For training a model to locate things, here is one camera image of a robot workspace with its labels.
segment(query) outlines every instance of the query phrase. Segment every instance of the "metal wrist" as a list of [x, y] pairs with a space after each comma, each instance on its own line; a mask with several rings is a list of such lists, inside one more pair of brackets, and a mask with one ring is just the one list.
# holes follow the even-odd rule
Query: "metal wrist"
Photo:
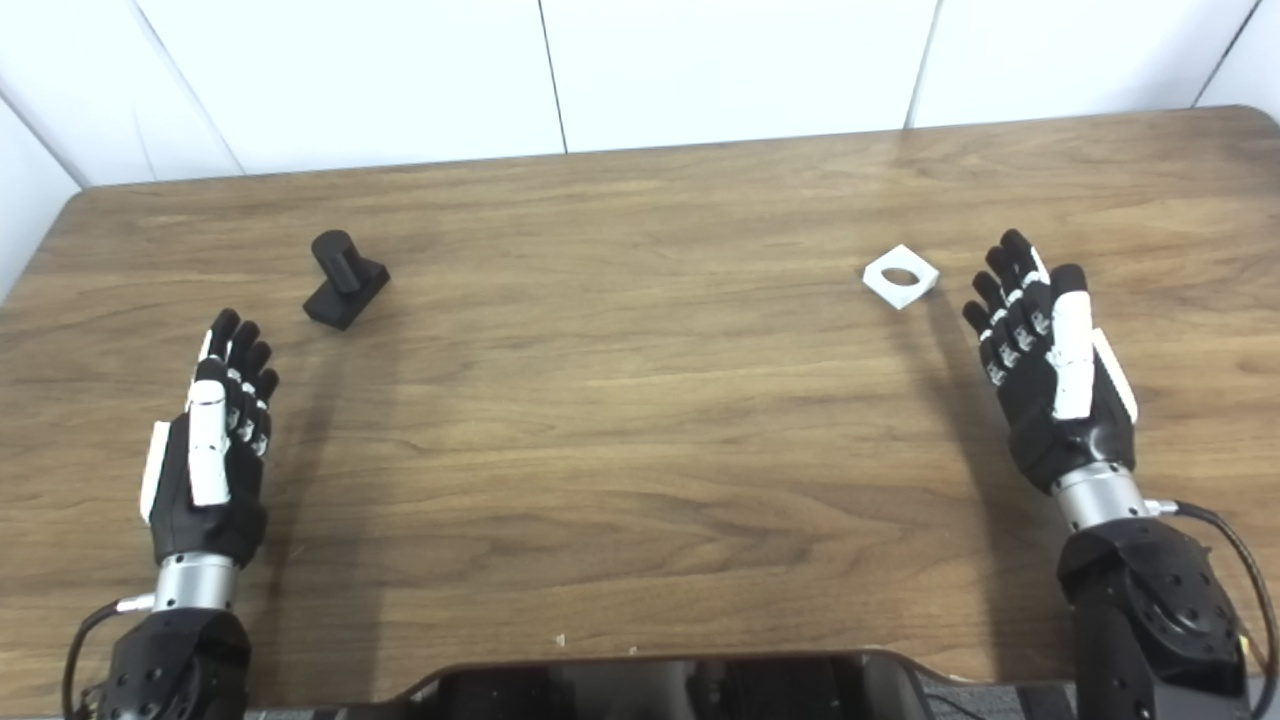
[[152, 612], [200, 607], [230, 610], [239, 569], [225, 555], [179, 552], [160, 562]]
[[1059, 478], [1050, 495], [1073, 532], [1111, 520], [1160, 515], [1143, 500], [1129, 469], [1119, 462], [1076, 468]]

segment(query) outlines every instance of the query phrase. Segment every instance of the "wooden table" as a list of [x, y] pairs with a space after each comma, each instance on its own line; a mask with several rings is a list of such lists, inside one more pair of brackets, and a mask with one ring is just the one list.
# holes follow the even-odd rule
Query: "wooden table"
[[[1007, 459], [969, 279], [1007, 227], [1083, 263], [1142, 487], [1217, 506], [1276, 580], [1277, 200], [1243, 109], [90, 190], [0, 311], [0, 708], [54, 711], [76, 623], [150, 589], [151, 421], [224, 305], [284, 379], [256, 705], [854, 648], [1066, 678], [1065, 530]], [[393, 277], [347, 333], [300, 307], [332, 227]], [[859, 283], [900, 242], [942, 270], [901, 313]]]

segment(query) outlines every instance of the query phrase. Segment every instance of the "black peg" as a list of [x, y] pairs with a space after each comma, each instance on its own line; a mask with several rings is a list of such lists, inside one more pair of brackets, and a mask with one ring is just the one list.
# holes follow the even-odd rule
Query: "black peg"
[[302, 309], [317, 323], [344, 331], [351, 327], [369, 301], [392, 279], [387, 265], [361, 258], [351, 236], [343, 231], [326, 231], [311, 242], [324, 270], [325, 282]]

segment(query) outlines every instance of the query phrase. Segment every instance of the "white wall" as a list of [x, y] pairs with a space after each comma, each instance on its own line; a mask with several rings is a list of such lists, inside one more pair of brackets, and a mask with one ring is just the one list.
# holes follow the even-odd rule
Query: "white wall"
[[0, 0], [0, 95], [87, 184], [239, 173], [128, 0]]
[[934, 0], [543, 0], [570, 151], [902, 127]]
[[564, 150], [534, 1], [141, 8], [248, 173]]
[[943, 0], [914, 127], [1189, 108], [1254, 0]]
[[1252, 105], [1280, 122], [1280, 0], [1262, 0], [1198, 105]]
[[78, 190], [9, 105], [0, 102], [0, 301]]

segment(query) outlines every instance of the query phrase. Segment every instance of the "black cable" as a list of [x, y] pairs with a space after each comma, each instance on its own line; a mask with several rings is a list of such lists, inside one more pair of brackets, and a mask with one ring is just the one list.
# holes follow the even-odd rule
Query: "black cable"
[[1271, 593], [1267, 592], [1267, 583], [1262, 578], [1262, 570], [1258, 568], [1257, 560], [1253, 559], [1253, 553], [1244, 544], [1244, 539], [1231, 529], [1231, 525], [1221, 515], [1199, 505], [1180, 500], [1176, 502], [1178, 511], [1175, 515], [1194, 518], [1217, 528], [1226, 537], [1226, 541], [1231, 543], [1231, 547], [1235, 548], [1235, 553], [1240, 556], [1240, 562], [1244, 562], [1244, 569], [1249, 573], [1249, 582], [1253, 583], [1253, 592], [1258, 596], [1258, 606], [1262, 609], [1262, 624], [1267, 633], [1267, 664], [1262, 669], [1262, 692], [1258, 694], [1258, 702], [1253, 706], [1253, 720], [1262, 720], [1271, 707], [1271, 701], [1276, 694], [1276, 683], [1280, 680], [1280, 632], [1276, 628], [1276, 611], [1271, 605]]
[[960, 715], [964, 715], [969, 720], [987, 720], [982, 715], [978, 715], [977, 712], [969, 710], [968, 707], [960, 705], [959, 702], [951, 700], [950, 697], [942, 697], [942, 696], [940, 696], [937, 693], [924, 693], [924, 697], [927, 697], [929, 700], [936, 700], [938, 702], [942, 702], [942, 703], [946, 703], [946, 705], [951, 706], [952, 710], [955, 710]]
[[76, 665], [79, 662], [79, 651], [84, 647], [84, 638], [88, 637], [90, 630], [96, 628], [102, 620], [120, 614], [120, 611], [116, 610], [116, 605], [119, 602], [119, 600], [113, 600], [93, 612], [90, 612], [87, 618], [81, 620], [81, 626], [76, 629], [76, 634], [72, 637], [72, 644], [67, 648], [67, 665], [63, 666], [63, 720], [81, 720], [82, 714], [77, 712], [72, 702], [76, 685]]

